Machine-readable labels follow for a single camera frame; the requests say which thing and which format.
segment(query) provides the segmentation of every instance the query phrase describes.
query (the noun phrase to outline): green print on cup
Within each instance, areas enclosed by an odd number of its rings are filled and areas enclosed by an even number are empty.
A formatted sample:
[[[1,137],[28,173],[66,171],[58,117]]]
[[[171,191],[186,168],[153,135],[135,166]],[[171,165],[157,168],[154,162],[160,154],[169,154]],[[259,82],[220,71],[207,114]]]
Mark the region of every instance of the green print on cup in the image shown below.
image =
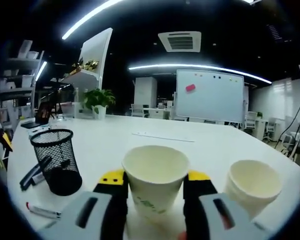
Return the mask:
[[[167,210],[160,210],[160,211],[157,211],[157,210],[156,210],[156,207],[155,207],[151,202],[149,202],[148,200],[142,200],[141,197],[139,197],[139,196],[137,196],[136,198],[139,199],[140,202],[141,202],[145,207],[152,208],[152,212],[154,212],[154,213],[163,214],[163,213],[165,213],[165,212],[167,211]]]

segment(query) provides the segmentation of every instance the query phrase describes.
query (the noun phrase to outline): pink magnet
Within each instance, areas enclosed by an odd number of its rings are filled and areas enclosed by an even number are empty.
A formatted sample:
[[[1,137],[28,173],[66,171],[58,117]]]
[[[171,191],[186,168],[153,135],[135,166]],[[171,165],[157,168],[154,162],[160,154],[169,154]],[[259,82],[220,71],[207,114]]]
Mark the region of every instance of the pink magnet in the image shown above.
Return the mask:
[[[196,85],[194,85],[194,84],[191,84],[191,85],[185,87],[185,90],[187,92],[193,91],[194,89],[196,89]]]

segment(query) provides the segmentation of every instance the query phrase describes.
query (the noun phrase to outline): laptop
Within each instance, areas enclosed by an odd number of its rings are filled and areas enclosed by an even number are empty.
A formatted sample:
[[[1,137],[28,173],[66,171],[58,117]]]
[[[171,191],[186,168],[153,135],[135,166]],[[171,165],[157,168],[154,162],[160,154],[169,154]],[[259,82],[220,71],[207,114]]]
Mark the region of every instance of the laptop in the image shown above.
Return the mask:
[[[39,106],[38,112],[35,115],[35,121],[25,122],[21,124],[21,127],[26,129],[33,129],[41,125],[45,125],[49,122],[51,115],[51,104],[49,102],[42,102]]]

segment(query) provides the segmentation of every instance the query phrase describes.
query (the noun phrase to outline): air conditioning vent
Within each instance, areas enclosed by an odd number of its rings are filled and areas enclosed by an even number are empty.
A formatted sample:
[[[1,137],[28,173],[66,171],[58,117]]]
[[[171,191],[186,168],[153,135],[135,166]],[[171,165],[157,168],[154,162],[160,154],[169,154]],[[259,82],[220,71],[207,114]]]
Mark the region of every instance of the air conditioning vent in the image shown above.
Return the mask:
[[[174,31],[158,34],[167,52],[195,52],[201,49],[201,32]]]

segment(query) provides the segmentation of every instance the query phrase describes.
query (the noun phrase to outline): black mesh pencil holder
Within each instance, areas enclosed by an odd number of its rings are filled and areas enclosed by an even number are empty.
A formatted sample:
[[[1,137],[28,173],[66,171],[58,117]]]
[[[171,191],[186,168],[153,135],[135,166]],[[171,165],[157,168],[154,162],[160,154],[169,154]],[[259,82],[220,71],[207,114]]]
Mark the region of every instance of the black mesh pencil holder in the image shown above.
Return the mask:
[[[51,192],[59,196],[71,195],[82,185],[72,147],[73,135],[68,129],[51,129],[30,139]]]

